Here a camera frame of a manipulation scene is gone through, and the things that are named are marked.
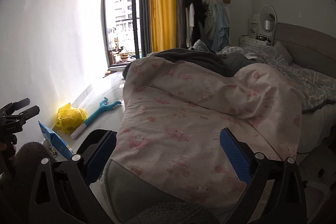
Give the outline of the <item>blue snack bag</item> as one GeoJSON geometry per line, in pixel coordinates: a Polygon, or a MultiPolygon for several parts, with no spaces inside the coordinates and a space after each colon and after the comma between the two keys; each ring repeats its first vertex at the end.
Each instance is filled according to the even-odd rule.
{"type": "Polygon", "coordinates": [[[52,129],[42,124],[40,121],[38,121],[39,127],[41,129],[42,135],[45,139],[47,139],[59,155],[62,155],[65,159],[69,160],[73,155],[72,149],[69,147],[69,145],[52,129]]]}

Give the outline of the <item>pink patterned duvet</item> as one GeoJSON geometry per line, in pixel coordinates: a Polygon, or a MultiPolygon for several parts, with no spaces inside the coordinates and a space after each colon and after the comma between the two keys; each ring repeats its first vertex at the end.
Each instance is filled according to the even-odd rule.
{"type": "Polygon", "coordinates": [[[209,208],[234,205],[246,184],[220,145],[228,128],[268,158],[295,157],[302,94],[274,67],[255,63],[233,77],[186,61],[131,64],[112,160],[174,197],[209,208]]]}

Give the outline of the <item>clothes on rack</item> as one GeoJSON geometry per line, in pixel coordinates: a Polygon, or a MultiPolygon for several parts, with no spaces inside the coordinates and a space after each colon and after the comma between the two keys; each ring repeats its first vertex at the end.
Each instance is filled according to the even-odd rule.
{"type": "Polygon", "coordinates": [[[231,44],[229,4],[231,0],[183,0],[186,14],[186,46],[198,40],[213,52],[231,44]]]}

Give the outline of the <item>white dresser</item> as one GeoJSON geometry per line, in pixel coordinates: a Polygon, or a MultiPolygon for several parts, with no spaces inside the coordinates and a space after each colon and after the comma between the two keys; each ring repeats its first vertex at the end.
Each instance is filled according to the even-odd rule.
{"type": "Polygon", "coordinates": [[[249,30],[248,35],[242,35],[239,38],[240,47],[259,47],[259,46],[269,46],[270,37],[266,32],[263,31],[260,24],[260,15],[253,14],[249,19],[249,30]]]}

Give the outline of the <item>dark grey fleece blanket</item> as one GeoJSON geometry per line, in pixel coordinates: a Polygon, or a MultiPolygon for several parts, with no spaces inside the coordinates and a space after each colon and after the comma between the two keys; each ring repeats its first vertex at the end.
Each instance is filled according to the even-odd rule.
{"type": "Polygon", "coordinates": [[[224,77],[233,77],[243,67],[258,63],[254,59],[247,59],[239,52],[217,55],[212,52],[186,50],[183,48],[154,52],[150,54],[150,57],[160,57],[172,63],[187,61],[224,77]]]}

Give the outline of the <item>black balcony door frame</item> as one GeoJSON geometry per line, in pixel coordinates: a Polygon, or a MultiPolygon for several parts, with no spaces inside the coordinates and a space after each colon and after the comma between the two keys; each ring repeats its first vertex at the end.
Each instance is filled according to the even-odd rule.
{"type": "Polygon", "coordinates": [[[142,57],[139,0],[104,0],[108,64],[118,67],[142,57]]]}

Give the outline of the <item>yellow plastic bag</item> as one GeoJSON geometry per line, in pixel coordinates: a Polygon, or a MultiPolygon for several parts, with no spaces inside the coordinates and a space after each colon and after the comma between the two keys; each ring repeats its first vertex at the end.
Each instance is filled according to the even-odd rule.
{"type": "Polygon", "coordinates": [[[68,103],[58,110],[55,125],[62,133],[71,134],[87,118],[88,113],[85,109],[72,107],[71,104],[68,103]]]}

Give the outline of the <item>grey headboard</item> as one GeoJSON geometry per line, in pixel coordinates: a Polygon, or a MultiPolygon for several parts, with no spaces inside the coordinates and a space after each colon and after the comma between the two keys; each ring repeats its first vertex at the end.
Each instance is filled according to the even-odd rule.
{"type": "Polygon", "coordinates": [[[277,23],[272,43],[280,42],[293,62],[330,77],[335,77],[335,38],[301,26],[277,23]]]}

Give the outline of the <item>white mattress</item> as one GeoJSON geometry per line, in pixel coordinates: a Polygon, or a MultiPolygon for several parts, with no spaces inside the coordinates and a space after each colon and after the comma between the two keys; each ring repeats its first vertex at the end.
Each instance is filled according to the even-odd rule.
{"type": "MultiPolygon", "coordinates": [[[[318,220],[326,216],[327,206],[335,197],[335,105],[303,114],[297,162],[302,178],[308,182],[308,219],[318,220]]],[[[159,203],[179,202],[113,160],[105,166],[101,190],[109,214],[118,223],[127,223],[159,203]]]]}

